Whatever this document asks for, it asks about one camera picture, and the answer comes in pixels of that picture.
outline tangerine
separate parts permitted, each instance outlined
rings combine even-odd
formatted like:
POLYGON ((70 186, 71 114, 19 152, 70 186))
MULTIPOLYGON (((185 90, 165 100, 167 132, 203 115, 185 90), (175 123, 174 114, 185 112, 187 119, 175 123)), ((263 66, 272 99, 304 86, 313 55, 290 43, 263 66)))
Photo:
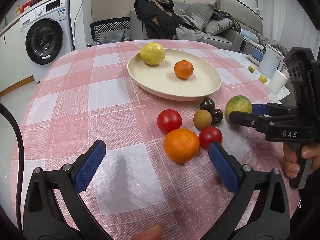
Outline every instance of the tangerine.
POLYGON ((200 148, 198 136, 188 129, 176 129, 164 138, 163 150, 172 161, 185 163, 197 155, 200 148))
POLYGON ((181 60, 174 65, 174 72, 177 77, 187 79, 193 74, 193 65, 187 60, 181 60))

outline sofa armrest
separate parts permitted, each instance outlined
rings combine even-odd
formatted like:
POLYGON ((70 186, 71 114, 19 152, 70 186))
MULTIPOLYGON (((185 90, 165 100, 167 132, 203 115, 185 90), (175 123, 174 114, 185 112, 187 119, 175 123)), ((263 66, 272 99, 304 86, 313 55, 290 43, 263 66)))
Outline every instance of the sofa armrest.
POLYGON ((234 29, 228 29, 219 35, 232 42, 232 51, 239 52, 243 40, 243 35, 241 33, 235 31, 234 29))
POLYGON ((135 12, 130 12, 130 40, 140 41, 147 40, 148 35, 146 32, 145 25, 142 21, 137 18, 135 12))

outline tomato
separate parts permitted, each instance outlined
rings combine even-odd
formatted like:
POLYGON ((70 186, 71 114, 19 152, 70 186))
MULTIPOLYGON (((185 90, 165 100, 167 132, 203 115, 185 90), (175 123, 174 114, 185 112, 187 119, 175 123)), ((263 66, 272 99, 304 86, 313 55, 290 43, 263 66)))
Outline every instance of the tomato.
POLYGON ((179 129, 182 125, 181 115, 172 109, 163 110, 157 117, 157 125, 163 133, 179 129))
POLYGON ((222 142, 222 133, 216 127, 207 127, 200 132, 199 140, 201 148, 207 150, 210 143, 215 141, 222 142))

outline human hand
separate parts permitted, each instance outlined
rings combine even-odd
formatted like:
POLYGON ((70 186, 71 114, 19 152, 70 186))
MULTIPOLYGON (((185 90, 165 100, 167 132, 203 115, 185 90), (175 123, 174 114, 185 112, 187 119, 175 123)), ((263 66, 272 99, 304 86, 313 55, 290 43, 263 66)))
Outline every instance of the human hand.
MULTIPOLYGON (((297 164, 296 153, 293 150, 291 150, 288 144, 286 143, 283 143, 283 152, 285 173, 290 178, 297 177, 297 174, 300 171, 300 165, 297 164)), ((301 156, 304 159, 313 157, 309 174, 312 174, 315 170, 320 168, 320 144, 313 143, 305 145, 301 150, 301 156)))
POLYGON ((162 227, 159 225, 148 228, 146 231, 133 237, 131 240, 161 240, 162 237, 162 227))

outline washing machine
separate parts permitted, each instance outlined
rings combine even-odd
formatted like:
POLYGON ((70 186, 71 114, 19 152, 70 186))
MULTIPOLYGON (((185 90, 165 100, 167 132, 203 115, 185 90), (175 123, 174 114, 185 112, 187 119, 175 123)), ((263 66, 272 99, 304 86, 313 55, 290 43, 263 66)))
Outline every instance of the washing machine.
POLYGON ((20 18, 26 65, 36 82, 42 80, 56 59, 73 51, 69 0, 50 0, 20 18))

